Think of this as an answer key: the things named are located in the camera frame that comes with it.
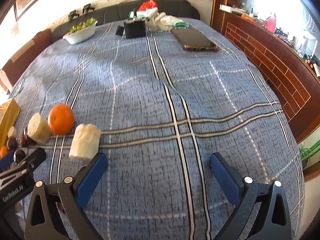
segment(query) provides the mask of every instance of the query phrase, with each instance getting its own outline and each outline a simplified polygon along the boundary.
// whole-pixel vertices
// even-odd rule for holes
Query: white bowl
[[[63,39],[66,39],[70,44],[77,44],[79,42],[85,41],[88,38],[92,37],[94,33],[96,32],[96,24],[98,21],[96,21],[94,24],[84,28],[83,30],[80,30],[76,33],[72,33],[71,35],[67,33],[63,36]]]

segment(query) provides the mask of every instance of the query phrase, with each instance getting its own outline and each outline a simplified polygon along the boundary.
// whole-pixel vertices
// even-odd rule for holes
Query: yellow package
[[[6,145],[8,131],[15,124],[19,113],[20,107],[14,99],[9,99],[0,106],[0,146]]]

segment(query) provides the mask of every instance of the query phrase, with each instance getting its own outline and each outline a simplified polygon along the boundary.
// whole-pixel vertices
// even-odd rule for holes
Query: bowl of green vegetables
[[[77,44],[92,37],[96,31],[97,19],[87,19],[86,22],[81,22],[77,26],[70,28],[70,31],[63,36],[70,44]]]

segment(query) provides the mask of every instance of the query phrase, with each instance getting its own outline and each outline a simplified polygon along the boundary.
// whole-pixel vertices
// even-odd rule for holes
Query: small orange fruit
[[[7,148],[7,146],[1,146],[0,158],[3,158],[4,156],[6,156],[8,152],[9,152],[9,149]]]
[[[66,135],[71,132],[74,122],[75,118],[69,106],[56,105],[49,112],[49,127],[58,135]]]

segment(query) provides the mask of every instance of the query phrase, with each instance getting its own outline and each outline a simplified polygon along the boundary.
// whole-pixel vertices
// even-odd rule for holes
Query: metal screw
[[[244,178],[244,181],[245,181],[246,183],[251,184],[251,183],[253,182],[253,179],[251,179],[250,177],[245,177],[245,178]]]
[[[39,180],[37,183],[36,183],[36,187],[41,187],[42,186],[42,181],[41,180]]]
[[[281,187],[281,182],[280,182],[279,180],[276,180],[276,181],[275,181],[275,185],[276,185],[277,187]]]
[[[70,182],[72,182],[72,177],[66,177],[66,178],[64,179],[64,182],[65,182],[65,183],[70,183]]]

